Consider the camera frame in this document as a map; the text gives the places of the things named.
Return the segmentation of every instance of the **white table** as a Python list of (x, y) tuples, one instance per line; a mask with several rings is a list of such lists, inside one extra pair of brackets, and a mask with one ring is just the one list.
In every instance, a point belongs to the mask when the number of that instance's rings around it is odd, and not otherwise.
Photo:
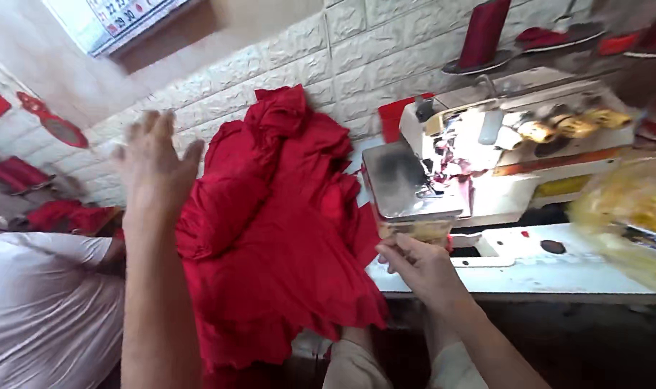
[[(352, 164), (347, 173), (361, 165), (361, 152), (383, 144), (381, 137), (354, 143)], [(364, 189), (357, 197), (359, 206), (369, 196)], [(521, 231), (528, 232), (529, 237)], [(627, 278), (602, 257), (591, 252), (589, 244), (568, 224), (535, 225), (531, 227), (489, 229), (482, 232), (491, 250), (484, 256), (500, 258), (498, 267), (466, 267), (458, 258), (456, 270), (465, 286), (478, 297), (503, 300), (559, 300), (594, 303), (656, 303), (656, 293)], [(538, 244), (552, 239), (566, 245), (567, 253), (550, 254)], [(388, 274), (387, 267), (372, 261), (366, 268), (379, 290), (411, 292), (398, 274)]]

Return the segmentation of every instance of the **human hand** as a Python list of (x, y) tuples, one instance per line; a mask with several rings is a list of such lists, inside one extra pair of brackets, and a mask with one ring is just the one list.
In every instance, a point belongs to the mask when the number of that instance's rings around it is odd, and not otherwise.
[(172, 146), (174, 114), (147, 111), (141, 122), (133, 123), (127, 134), (127, 145), (112, 154), (126, 188), (128, 228), (174, 225), (181, 207), (189, 197), (198, 173), (203, 141), (189, 144), (179, 161)]
[(388, 263), (388, 273), (397, 271), (435, 313), (446, 316), (461, 304), (474, 303), (443, 247), (399, 233), (395, 238), (381, 241), (376, 250), (381, 254), (378, 261)]

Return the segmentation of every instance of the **red cloth pile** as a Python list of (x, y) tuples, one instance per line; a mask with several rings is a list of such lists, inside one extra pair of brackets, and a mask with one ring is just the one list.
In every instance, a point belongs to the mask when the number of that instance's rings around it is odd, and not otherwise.
[(35, 231), (94, 235), (119, 212), (118, 207), (87, 208), (79, 200), (54, 200), (26, 217)]
[(211, 140), (177, 224), (208, 373), (281, 363), (303, 327), (337, 339), (336, 325), (383, 327), (387, 315), (363, 270), (374, 220), (342, 173), (347, 129), (310, 110), (301, 85), (256, 97)]

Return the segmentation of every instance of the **sleeve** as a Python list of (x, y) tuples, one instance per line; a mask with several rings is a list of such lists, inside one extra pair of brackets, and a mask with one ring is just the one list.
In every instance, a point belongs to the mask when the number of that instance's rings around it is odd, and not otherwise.
[(112, 241), (110, 237), (85, 237), (59, 233), (26, 233), (24, 235), (29, 247), (86, 267), (98, 266), (105, 259)]

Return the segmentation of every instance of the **textured wall panel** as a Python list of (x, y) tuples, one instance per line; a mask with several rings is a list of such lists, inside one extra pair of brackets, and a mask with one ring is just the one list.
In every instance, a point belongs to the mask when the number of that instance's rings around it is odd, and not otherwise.
[[(90, 149), (60, 143), (37, 119), (14, 108), (0, 121), (0, 155), (17, 154), (48, 173), (66, 174), (87, 201), (123, 204), (109, 152), (146, 109), (175, 109), (174, 146), (183, 154), (195, 138), (209, 141), (228, 121), (243, 119), (255, 89), (304, 84), (306, 98), (350, 129), (378, 134), (381, 105), (441, 92), (457, 79), (440, 67), (462, 50), (471, 10), (483, 0), (324, 0), (325, 9), (274, 37), (229, 55), (152, 93), (84, 133)], [(502, 38), (550, 26), (568, 0), (513, 0)], [(591, 0), (579, 0), (581, 19)]]

